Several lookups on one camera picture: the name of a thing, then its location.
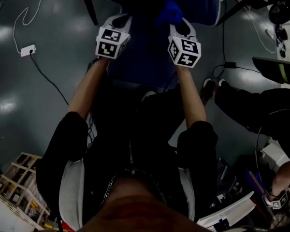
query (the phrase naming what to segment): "person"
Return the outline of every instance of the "person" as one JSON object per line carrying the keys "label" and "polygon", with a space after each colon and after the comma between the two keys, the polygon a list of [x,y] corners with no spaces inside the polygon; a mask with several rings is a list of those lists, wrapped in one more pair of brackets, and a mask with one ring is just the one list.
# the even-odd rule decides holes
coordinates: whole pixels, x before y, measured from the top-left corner
{"label": "person", "polygon": [[[215,104],[230,118],[254,133],[278,140],[290,158],[290,89],[276,88],[250,93],[233,88],[224,79],[218,85],[207,78],[200,93],[204,105],[214,97]],[[274,201],[290,188],[290,161],[277,171],[268,200]]]}
{"label": "person", "polygon": [[[204,231],[194,221],[216,197],[218,137],[189,69],[176,66],[176,88],[133,106],[107,76],[108,62],[91,65],[37,163],[41,196],[74,230]],[[87,148],[90,111],[97,136]]]}

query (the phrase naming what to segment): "white marker cube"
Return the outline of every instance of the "white marker cube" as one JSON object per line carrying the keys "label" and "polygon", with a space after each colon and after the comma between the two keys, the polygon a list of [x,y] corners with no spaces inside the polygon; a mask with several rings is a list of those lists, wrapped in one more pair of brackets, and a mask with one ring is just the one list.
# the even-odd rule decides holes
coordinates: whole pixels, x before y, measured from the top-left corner
{"label": "white marker cube", "polygon": [[201,57],[201,44],[173,36],[168,52],[174,64],[193,68]]}
{"label": "white marker cube", "polygon": [[113,29],[100,28],[96,55],[116,59],[125,50],[130,35]]}

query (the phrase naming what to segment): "white plastic part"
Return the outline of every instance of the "white plastic part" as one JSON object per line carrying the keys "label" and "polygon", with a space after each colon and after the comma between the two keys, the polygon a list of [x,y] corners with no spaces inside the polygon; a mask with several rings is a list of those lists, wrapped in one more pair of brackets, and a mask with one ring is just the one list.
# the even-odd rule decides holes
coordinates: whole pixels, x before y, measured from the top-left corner
{"label": "white plastic part", "polygon": [[22,57],[24,57],[24,56],[28,56],[28,55],[30,55],[30,51],[31,51],[31,50],[32,50],[31,54],[34,54],[34,53],[35,53],[35,50],[36,50],[36,47],[35,47],[34,44],[22,48],[22,49],[21,49],[21,52],[20,52],[20,55],[21,55]]}

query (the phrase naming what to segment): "wooden crate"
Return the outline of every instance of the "wooden crate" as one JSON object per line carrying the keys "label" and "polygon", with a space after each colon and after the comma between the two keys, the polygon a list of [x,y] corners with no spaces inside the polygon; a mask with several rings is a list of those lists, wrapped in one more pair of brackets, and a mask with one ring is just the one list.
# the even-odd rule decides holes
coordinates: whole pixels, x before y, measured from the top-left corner
{"label": "wooden crate", "polygon": [[22,152],[0,177],[0,200],[15,215],[42,230],[50,210],[35,182],[35,164],[41,157]]}

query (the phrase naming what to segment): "electrical outlet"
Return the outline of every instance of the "electrical outlet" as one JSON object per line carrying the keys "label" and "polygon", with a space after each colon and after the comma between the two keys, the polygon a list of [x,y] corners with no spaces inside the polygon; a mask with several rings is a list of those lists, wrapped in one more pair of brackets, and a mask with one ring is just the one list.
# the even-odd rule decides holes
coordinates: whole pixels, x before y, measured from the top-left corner
{"label": "electrical outlet", "polygon": [[35,53],[36,47],[34,44],[24,47],[21,49],[20,55],[22,57],[30,55],[30,51],[32,50],[31,54]]}

